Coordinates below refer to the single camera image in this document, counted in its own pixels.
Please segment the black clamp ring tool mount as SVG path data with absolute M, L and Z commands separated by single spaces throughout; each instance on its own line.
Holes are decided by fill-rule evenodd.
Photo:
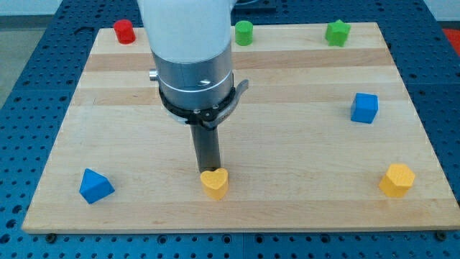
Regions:
M 162 105 L 167 113 L 177 122 L 188 125 L 198 125 L 207 130 L 214 130 L 226 120 L 235 110 L 242 94 L 249 88 L 249 80 L 244 79 L 237 87 L 232 87 L 229 94 L 218 104 L 207 109 L 184 109 L 170 103 L 162 90 L 159 90 Z

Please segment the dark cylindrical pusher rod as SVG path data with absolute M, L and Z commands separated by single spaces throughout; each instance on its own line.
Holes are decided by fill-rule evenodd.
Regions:
M 190 126 L 199 172 L 214 171 L 221 167 L 219 132 L 200 125 Z

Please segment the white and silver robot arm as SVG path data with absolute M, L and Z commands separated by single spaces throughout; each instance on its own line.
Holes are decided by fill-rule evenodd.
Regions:
M 249 82 L 234 83 L 229 0 L 141 0 L 163 106 L 190 126 L 200 171 L 221 166 L 218 125 Z

